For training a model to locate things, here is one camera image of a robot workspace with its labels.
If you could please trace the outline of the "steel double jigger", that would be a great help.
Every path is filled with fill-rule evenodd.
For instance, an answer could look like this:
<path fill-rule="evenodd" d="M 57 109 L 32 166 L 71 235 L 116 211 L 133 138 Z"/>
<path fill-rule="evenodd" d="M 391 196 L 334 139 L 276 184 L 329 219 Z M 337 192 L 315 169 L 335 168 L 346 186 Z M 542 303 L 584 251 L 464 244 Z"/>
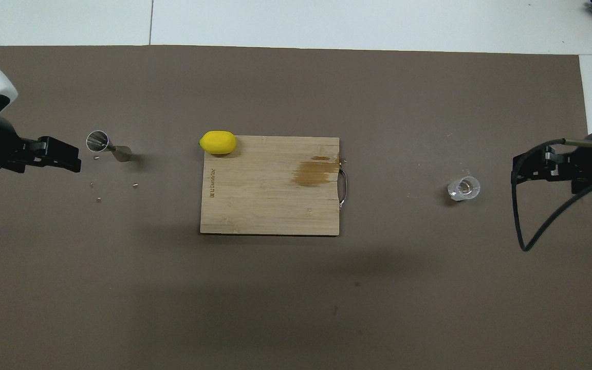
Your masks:
<path fill-rule="evenodd" d="M 104 131 L 92 131 L 85 140 L 87 149 L 94 154 L 109 152 L 118 162 L 127 162 L 132 159 L 132 151 L 124 145 L 113 145 L 108 134 Z"/>

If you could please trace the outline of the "small clear glass cup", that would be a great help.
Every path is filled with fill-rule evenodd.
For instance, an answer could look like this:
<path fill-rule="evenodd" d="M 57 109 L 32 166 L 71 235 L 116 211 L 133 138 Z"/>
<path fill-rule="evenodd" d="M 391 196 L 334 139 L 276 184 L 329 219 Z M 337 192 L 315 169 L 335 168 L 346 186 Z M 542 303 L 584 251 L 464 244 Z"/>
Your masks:
<path fill-rule="evenodd" d="M 447 193 L 453 201 L 467 201 L 478 197 L 481 191 L 479 180 L 473 176 L 465 176 L 447 185 Z"/>

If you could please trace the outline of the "yellow lemon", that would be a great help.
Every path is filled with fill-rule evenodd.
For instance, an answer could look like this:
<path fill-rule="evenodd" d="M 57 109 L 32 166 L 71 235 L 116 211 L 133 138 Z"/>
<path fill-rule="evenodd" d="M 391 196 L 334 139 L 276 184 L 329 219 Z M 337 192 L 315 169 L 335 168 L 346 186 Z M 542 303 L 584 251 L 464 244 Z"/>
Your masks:
<path fill-rule="evenodd" d="M 199 146 L 211 155 L 227 155 L 237 147 L 237 138 L 229 131 L 207 131 L 200 138 Z"/>

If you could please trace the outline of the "bamboo cutting board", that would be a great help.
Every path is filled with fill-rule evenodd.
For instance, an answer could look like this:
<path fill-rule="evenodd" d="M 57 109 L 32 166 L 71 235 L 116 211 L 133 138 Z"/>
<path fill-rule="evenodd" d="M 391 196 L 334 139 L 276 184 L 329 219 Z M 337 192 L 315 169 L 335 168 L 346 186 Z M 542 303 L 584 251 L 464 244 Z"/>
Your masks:
<path fill-rule="evenodd" d="M 338 236 L 337 137 L 237 136 L 230 154 L 204 154 L 200 233 Z"/>

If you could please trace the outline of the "brown table mat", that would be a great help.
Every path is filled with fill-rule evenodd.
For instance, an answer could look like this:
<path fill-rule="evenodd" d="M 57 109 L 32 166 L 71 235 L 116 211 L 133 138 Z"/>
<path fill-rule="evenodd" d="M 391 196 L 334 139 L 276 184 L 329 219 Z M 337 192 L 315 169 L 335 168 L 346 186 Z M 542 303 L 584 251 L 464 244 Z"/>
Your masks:
<path fill-rule="evenodd" d="M 592 197 L 526 253 L 510 199 L 512 157 L 587 134 L 577 56 L 9 46 L 0 70 L 19 135 L 82 157 L 0 170 L 0 370 L 592 370 Z M 339 236 L 200 234 L 209 130 L 340 138 Z"/>

